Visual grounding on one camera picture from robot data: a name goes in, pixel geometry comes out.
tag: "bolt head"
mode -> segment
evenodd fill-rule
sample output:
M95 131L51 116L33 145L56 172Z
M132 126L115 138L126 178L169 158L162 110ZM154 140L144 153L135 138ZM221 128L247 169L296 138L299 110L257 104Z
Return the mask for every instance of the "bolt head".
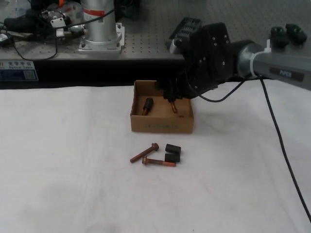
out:
M154 148L154 150L159 149L159 145L157 143L153 143L153 144L151 144L151 146Z
M147 161L147 158L146 158L146 157L143 157L143 158L142 158L142 163L145 164L145 165L148 164L148 161Z

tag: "label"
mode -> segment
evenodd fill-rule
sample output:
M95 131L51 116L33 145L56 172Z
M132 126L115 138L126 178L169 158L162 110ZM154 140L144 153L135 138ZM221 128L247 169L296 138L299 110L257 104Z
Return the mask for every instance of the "label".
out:
M84 12L84 20L89 21L98 17L101 17L105 15L105 11L94 11L94 10L88 10L88 9L83 9ZM104 19L101 18L98 20L99 23L104 23Z
M0 61L1 81L38 81L33 62Z
M303 73L298 73L290 70L285 70L285 69L279 69L275 67L270 67L270 73L275 74L284 78L296 80L298 82L302 82L305 75Z

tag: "black cylinder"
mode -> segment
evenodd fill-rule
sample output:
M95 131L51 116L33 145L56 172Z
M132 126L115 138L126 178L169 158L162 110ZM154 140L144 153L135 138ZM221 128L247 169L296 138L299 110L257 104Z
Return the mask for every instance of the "black cylinder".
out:
M145 108L146 108L148 111L150 111L152 106L153 106L153 104L154 104L154 99L153 98L147 98L146 102L145 102L145 105L143 107L143 110L145 110Z
M180 154L181 147L174 146L174 145L171 145L171 144L166 144L165 151L166 152L170 152L170 153Z
M180 162L180 154L166 153L165 162L178 163Z

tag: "copper bolt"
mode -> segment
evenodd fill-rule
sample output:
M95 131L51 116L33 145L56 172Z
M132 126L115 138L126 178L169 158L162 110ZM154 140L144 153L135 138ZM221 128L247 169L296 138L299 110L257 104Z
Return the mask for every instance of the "copper bolt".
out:
M142 163L145 165L158 164L158 165L163 165L163 166L176 166L176 163L170 163L170 162L165 162L165 161L156 160L156 159L148 159L146 157L142 158Z
M146 156L150 152L159 149L159 145L157 143L151 144L151 147L149 147L147 150L144 150L142 153L136 155L135 157L130 159L131 163L136 162L138 159L141 159L142 157Z
M146 115L148 115L148 109L145 108L143 113L142 113L142 116L146 116Z
M172 107L173 113L177 113L177 108L176 108L176 105L175 105L175 101L171 102L171 107Z

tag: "cable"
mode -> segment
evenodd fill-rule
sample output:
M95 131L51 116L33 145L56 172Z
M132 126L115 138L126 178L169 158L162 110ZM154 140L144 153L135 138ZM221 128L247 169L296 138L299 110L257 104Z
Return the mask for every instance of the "cable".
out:
M47 58L43 58L43 59L28 59L28 58L25 58L25 57L18 51L18 49L16 48L15 44L14 44L14 43L11 43L11 44L12 44L13 48L15 49L16 53L17 53L22 59L24 59L24 60L26 60L26 61L31 61L31 62L37 62L37 61L49 60L49 59L51 59L51 58L53 58L53 57L55 57L55 56L57 55L57 53L58 53L57 39L58 39L58 38L55 38L55 53L54 53L52 56L47 57Z
M278 135L278 139L280 141L280 145L281 145L281 149L282 149L282 152L283 152L283 155L284 155L284 159L286 161L286 164L287 164L287 167L288 167L288 170L290 171L290 174L291 174L291 177L292 177L292 180L294 182L294 185L295 185L295 188L297 190L297 193L299 195L299 198L301 200L301 203L303 205L303 208L305 209L306 213L307 213L307 216L309 218L309 221L311 223L311 215L310 215L310 212L308 210L308 207L305 203L305 200L303 199L303 196L301 194L301 191L300 191L300 188L298 186L298 183L296 181L296 178L295 178L295 175L293 173L293 170L292 170L292 166L288 160L288 157L287 157L287 154L286 154L286 151L285 151L285 147L284 147L284 143L283 143L283 138L282 138L282 135L281 135L281 131L278 127L278 124L276 122L276 117L274 116L274 112L273 112L273 109L272 109L272 106L271 106L271 103L270 103L270 99L269 99L269 96L268 96L268 92L267 92L267 88L266 88L266 85L264 84L263 82L263 78L260 77L260 82L261 82L261 85L262 85L262 89L263 89L263 92L264 92L264 95L266 97L266 100L267 100L267 104L268 104L268 108L269 108L269 111L270 111L270 114L271 114L271 117L272 117L272 121L274 123L274 126L276 128L276 132L277 132L277 135Z
M242 84L244 82L246 82L247 80L249 80L249 78L244 78L243 81L241 81L235 88L233 88L227 95L225 95L225 97L223 97L222 99L220 100L210 100L202 95L198 95L198 93L196 92L196 90L193 89L193 87L191 86L191 84L189 83L189 80L188 80L188 75L187 75L187 72L186 72L186 81L187 81L187 84L188 86L190 87L190 89L197 95L199 96L200 98L204 99L205 101L208 101L208 102L212 102L212 103L219 103L219 102L222 102L224 101L225 99L227 99L229 96L231 96L236 90L238 90L238 88L240 86L242 86Z
M210 100L202 95L199 95L200 98L208 101L208 102L212 102L212 103L219 103L219 102L222 102L224 101L225 99L227 99L229 96L231 96L236 90L239 89L240 86L242 86L242 84L246 81L247 79L244 79L243 81L241 81L235 88L233 88L227 95L225 95L225 97L223 97L222 99L220 100Z

